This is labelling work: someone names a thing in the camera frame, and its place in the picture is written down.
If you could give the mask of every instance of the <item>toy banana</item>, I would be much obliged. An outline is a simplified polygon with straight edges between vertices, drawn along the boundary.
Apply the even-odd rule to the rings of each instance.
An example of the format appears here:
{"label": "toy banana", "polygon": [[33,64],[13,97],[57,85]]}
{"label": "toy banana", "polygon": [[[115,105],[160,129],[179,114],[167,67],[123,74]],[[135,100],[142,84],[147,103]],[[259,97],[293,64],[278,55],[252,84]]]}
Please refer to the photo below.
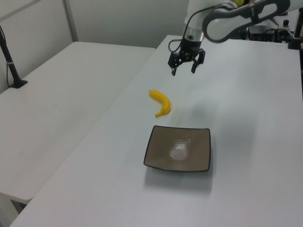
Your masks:
{"label": "toy banana", "polygon": [[164,114],[168,114],[170,112],[170,101],[169,99],[163,95],[161,92],[157,90],[149,90],[150,96],[162,103],[161,110],[156,114],[156,117],[160,117]]}

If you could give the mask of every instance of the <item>brown plate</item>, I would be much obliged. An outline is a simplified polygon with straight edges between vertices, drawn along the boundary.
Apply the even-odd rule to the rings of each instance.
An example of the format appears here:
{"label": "brown plate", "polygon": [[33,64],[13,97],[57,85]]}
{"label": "brown plate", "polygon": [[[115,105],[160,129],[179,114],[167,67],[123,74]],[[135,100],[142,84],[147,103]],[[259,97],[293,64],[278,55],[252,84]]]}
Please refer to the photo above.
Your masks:
{"label": "brown plate", "polygon": [[210,130],[155,125],[147,145],[144,165],[181,172],[208,171]]}

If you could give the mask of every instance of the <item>white table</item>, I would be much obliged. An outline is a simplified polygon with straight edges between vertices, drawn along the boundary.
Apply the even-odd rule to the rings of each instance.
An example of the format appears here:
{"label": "white table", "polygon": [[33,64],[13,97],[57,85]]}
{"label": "white table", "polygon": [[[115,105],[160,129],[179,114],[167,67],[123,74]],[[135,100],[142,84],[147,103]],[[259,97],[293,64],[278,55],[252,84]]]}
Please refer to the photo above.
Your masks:
{"label": "white table", "polygon": [[[303,104],[299,52],[204,41],[196,74],[167,65],[168,36],[12,227],[300,227]],[[166,94],[169,115],[149,89]],[[143,165],[154,125],[210,128],[211,167]]]}
{"label": "white table", "polygon": [[154,52],[72,43],[0,95],[0,195],[28,203]]}

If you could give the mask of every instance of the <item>table leg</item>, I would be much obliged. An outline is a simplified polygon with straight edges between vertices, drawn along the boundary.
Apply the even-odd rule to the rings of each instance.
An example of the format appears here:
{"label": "table leg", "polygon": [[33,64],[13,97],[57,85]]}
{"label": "table leg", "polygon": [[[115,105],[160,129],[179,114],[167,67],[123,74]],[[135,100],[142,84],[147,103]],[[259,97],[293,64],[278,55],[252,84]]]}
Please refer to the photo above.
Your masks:
{"label": "table leg", "polygon": [[10,199],[0,195],[0,226],[9,227],[17,216],[18,212]]}

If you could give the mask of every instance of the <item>black stand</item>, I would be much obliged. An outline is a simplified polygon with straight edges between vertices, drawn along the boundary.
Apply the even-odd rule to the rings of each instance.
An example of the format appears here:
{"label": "black stand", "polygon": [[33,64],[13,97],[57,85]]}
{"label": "black stand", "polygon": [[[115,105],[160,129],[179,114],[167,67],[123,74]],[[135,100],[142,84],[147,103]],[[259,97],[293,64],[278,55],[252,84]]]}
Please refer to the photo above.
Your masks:
{"label": "black stand", "polygon": [[303,26],[303,8],[299,9],[299,19],[297,26],[294,31],[294,39],[288,43],[288,48],[291,50],[301,50],[301,43],[302,41],[300,40],[300,33],[302,30]]}
{"label": "black stand", "polygon": [[2,29],[0,31],[0,46],[1,46],[1,49],[3,51],[3,54],[4,54],[4,57],[6,59],[6,62],[9,66],[9,69],[11,71],[11,74],[14,78],[14,84],[11,85],[11,87],[13,88],[20,88],[22,87],[23,85],[25,85],[27,83],[26,80],[21,80],[21,78],[19,77],[18,73],[17,73],[17,70],[16,70],[16,67],[15,67],[15,64],[11,58],[11,55],[9,53],[9,50],[8,50],[8,47],[6,45],[6,40],[4,38],[4,34],[2,33]]}

